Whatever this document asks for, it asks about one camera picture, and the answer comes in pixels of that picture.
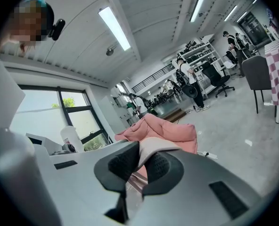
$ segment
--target ceiling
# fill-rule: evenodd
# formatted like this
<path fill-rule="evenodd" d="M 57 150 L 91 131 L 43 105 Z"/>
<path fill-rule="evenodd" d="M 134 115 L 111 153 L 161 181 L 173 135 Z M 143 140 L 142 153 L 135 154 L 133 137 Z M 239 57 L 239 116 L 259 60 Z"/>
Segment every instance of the ceiling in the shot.
<path fill-rule="evenodd" d="M 231 21 L 238 19 L 253 0 L 205 0 L 204 14 L 190 23 L 196 0 L 46 0 L 53 8 L 55 21 L 66 25 L 57 41 L 47 39 L 30 48 L 24 56 L 17 44 L 8 43 L 1 53 L 24 57 L 40 64 L 109 85 L 128 76 L 155 49 L 170 43 L 176 46 L 194 36 L 214 33 L 224 18 L 238 5 Z M 111 6 L 125 32 L 131 48 L 115 48 L 112 56 L 106 49 L 116 39 L 98 15 L 101 8 Z"/>

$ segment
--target chair base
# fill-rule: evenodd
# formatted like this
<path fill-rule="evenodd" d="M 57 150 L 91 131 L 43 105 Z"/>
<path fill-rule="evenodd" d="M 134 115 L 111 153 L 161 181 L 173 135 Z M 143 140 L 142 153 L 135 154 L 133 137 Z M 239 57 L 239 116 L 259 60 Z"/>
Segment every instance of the chair base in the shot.
<path fill-rule="evenodd" d="M 226 94 L 226 90 L 227 89 L 232 89 L 232 90 L 235 90 L 235 87 L 230 87 L 230 86 L 226 86 L 226 85 L 222 85 L 222 88 L 220 90 L 217 91 L 217 94 L 215 95 L 215 98 L 218 97 L 218 95 L 224 91 L 225 93 L 225 97 L 227 97 L 228 95 Z"/>

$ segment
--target sky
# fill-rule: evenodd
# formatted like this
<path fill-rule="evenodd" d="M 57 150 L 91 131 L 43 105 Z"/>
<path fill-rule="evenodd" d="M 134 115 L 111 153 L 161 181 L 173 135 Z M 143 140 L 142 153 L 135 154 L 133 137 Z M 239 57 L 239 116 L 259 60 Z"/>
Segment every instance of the sky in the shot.
<path fill-rule="evenodd" d="M 57 92 L 46 90 L 24 90 L 25 98 L 23 99 L 19 112 L 50 109 L 53 103 L 59 105 Z M 84 106 L 86 102 L 81 93 L 61 92 L 63 98 L 73 98 L 75 106 Z"/>

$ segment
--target table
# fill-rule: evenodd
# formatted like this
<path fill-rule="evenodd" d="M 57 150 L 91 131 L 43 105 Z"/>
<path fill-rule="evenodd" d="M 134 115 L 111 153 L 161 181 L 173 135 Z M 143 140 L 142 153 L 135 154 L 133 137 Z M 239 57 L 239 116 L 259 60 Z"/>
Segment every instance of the table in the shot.
<path fill-rule="evenodd" d="M 276 123 L 279 123 L 279 43 L 265 45 L 265 58 L 269 68 L 273 104 L 277 106 Z"/>

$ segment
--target black window frame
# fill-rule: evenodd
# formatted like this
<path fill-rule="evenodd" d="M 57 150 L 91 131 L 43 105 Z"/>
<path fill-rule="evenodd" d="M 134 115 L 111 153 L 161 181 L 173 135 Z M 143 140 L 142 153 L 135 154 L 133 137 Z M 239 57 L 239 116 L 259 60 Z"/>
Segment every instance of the black window frame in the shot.
<path fill-rule="evenodd" d="M 72 121 L 70 120 L 69 113 L 80 112 L 80 111 L 91 111 L 91 113 L 93 115 L 93 118 L 96 120 L 96 123 L 100 127 L 100 130 L 98 130 L 98 131 L 96 131 L 94 133 L 90 133 L 87 137 L 83 138 L 81 140 L 82 144 L 85 144 L 86 142 L 92 140 L 93 138 L 97 137 L 100 134 L 104 135 L 108 145 L 113 143 L 112 139 L 108 136 L 107 132 L 105 131 L 101 121 L 99 120 L 99 118 L 98 118 L 98 116 L 96 114 L 96 112 L 94 111 L 93 107 L 91 106 L 91 102 L 90 102 L 89 97 L 88 97 L 88 95 L 86 93 L 86 90 L 68 89 L 68 88 L 63 88 L 63 87 L 60 87 L 60 86 L 58 86 L 58 87 L 49 87 L 49 86 L 36 86 L 36 85 L 19 85 L 19 87 L 22 90 L 56 91 L 58 96 L 59 96 L 59 99 L 60 99 L 61 109 L 63 111 L 63 114 L 64 114 L 64 117 L 66 119 L 66 122 L 67 122 L 67 124 L 69 126 L 74 126 Z M 87 100 L 89 102 L 89 105 L 86 105 L 86 106 L 75 106 L 75 107 L 65 107 L 61 92 L 81 93 L 81 94 L 86 96 L 86 98 L 87 98 Z"/>

